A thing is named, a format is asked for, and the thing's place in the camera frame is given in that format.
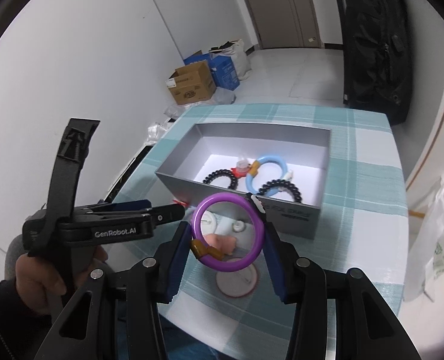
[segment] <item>gray box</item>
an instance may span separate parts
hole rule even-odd
[[[284,233],[313,239],[319,221],[320,208],[329,165],[331,131],[291,125],[264,123],[199,123],[180,140],[155,174],[180,201],[197,206],[204,198],[230,191],[228,178],[214,180],[211,185],[202,180],[218,169],[235,167],[239,157],[250,162],[263,155],[279,155],[294,172],[292,182],[299,188],[302,203],[294,203],[288,192],[260,200],[267,218]],[[277,164],[259,168],[253,186],[280,179]],[[245,178],[239,180],[237,191],[247,193]],[[231,203],[217,203],[210,211],[237,220],[248,221],[244,210]]]

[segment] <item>tablecloth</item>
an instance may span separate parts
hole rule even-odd
[[[314,240],[281,234],[300,256],[322,268],[361,268],[397,313],[401,304],[408,246],[404,177],[397,147],[383,114],[293,104],[233,104],[189,109],[153,147],[122,187],[115,202],[150,199],[168,204],[173,196],[154,174],[194,123],[254,122],[314,126],[332,130],[327,183]],[[149,240],[113,245],[115,269],[152,256],[177,223],[158,227]],[[236,359],[285,359],[295,306],[273,293],[263,256],[255,262],[256,289],[228,298],[216,288],[215,273],[192,254],[179,294],[161,315],[215,349]],[[328,305],[327,358],[335,356],[335,304]]]

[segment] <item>blue ring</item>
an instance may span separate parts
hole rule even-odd
[[[257,159],[257,161],[260,163],[260,166],[266,164],[267,162],[275,162],[276,164],[278,164],[279,167],[282,169],[282,175],[280,177],[281,179],[288,172],[287,164],[282,159],[282,157],[279,157],[278,155],[265,155],[265,156],[262,156],[259,159]],[[249,192],[253,193],[254,195],[257,195],[257,193],[259,193],[259,191],[256,191],[254,189],[254,187],[252,186],[253,180],[254,180],[254,176],[247,173],[247,176],[245,176],[245,186]],[[272,196],[272,195],[275,195],[277,192],[279,192],[279,189],[273,188],[270,191],[268,191],[264,196]]]

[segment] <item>purple bracelet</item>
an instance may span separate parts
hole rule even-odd
[[[200,202],[194,212],[194,216],[192,217],[192,236],[194,237],[194,239],[200,240],[206,247],[208,247],[209,244],[207,244],[204,236],[202,235],[202,231],[200,229],[200,221],[202,220],[202,215],[204,214],[205,210],[207,210],[211,205],[219,202],[234,203],[247,211],[250,220],[254,225],[254,245],[252,246],[252,249],[249,251],[249,253],[247,253],[247,255],[239,261],[219,261],[218,259],[207,254],[200,258],[200,262],[205,266],[208,266],[209,268],[215,269],[219,272],[240,271],[241,269],[247,268],[250,264],[252,264],[262,251],[265,235],[264,223],[260,220],[259,214],[254,210],[251,204],[247,200],[245,200],[244,197],[230,192],[221,192],[211,195]]]

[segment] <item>black backpack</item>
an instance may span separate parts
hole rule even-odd
[[[351,108],[405,121],[412,97],[412,58],[404,0],[346,0],[345,94]]]

